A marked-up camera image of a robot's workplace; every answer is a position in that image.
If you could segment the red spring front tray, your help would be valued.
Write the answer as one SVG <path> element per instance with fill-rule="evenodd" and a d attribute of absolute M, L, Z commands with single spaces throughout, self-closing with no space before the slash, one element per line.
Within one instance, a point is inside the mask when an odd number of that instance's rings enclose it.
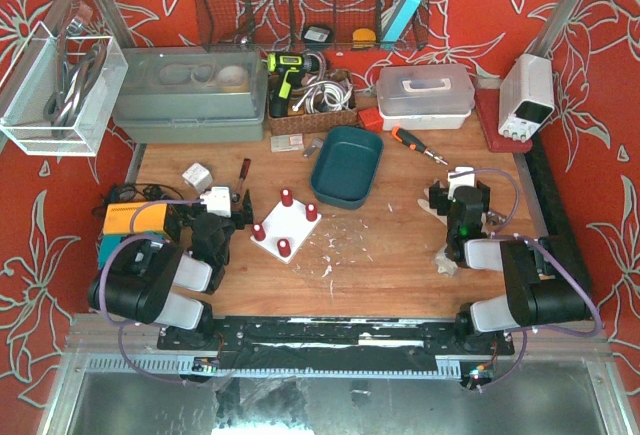
<path fill-rule="evenodd" d="M 252 226 L 252 234 L 256 241 L 264 241 L 266 238 L 266 231 L 264 226 L 260 223 L 256 223 Z"/>

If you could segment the red large spring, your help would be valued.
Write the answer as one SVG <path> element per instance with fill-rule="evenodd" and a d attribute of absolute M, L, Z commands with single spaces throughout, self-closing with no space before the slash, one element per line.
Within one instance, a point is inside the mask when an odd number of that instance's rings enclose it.
<path fill-rule="evenodd" d="M 281 238 L 277 242 L 278 253 L 282 258 L 288 258 L 291 253 L 291 244 L 287 238 Z"/>

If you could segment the white timer switch box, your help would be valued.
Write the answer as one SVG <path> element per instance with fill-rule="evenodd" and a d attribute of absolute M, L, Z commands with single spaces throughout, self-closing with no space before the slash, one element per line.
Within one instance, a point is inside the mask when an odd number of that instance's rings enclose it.
<path fill-rule="evenodd" d="M 438 251 L 434 256 L 433 262 L 439 274 L 447 277 L 454 277 L 456 275 L 458 265 L 455 261 L 447 257 L 445 250 Z"/>

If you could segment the dark green plastic tray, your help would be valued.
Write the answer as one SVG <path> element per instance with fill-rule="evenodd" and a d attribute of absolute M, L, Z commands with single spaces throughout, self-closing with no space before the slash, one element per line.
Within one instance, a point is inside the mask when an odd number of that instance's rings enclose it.
<path fill-rule="evenodd" d="M 382 138 L 351 126 L 331 129 L 310 176 L 316 199 L 346 210 L 359 209 L 369 196 L 383 154 Z"/>

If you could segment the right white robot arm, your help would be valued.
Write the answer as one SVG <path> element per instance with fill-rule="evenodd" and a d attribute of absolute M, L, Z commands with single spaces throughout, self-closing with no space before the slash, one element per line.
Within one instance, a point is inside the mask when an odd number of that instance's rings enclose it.
<path fill-rule="evenodd" d="M 504 280 L 503 295 L 460 308 L 458 339 L 536 329 L 588 338 L 602 331 L 590 277 L 565 239 L 488 232 L 490 189 L 481 182 L 435 182 L 425 195 L 419 205 L 446 227 L 445 245 L 434 257 L 437 270 L 450 276 L 460 269 L 496 271 Z"/>

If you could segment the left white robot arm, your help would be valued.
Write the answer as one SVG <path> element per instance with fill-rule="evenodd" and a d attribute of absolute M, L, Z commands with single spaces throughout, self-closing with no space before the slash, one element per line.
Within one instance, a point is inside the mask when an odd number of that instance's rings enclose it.
<path fill-rule="evenodd" d="M 89 306 L 114 325 L 204 330 L 211 306 L 178 291 L 213 293 L 229 264 L 233 234 L 253 221 L 250 195 L 234 202 L 226 187 L 214 187 L 196 201 L 108 205 Z"/>

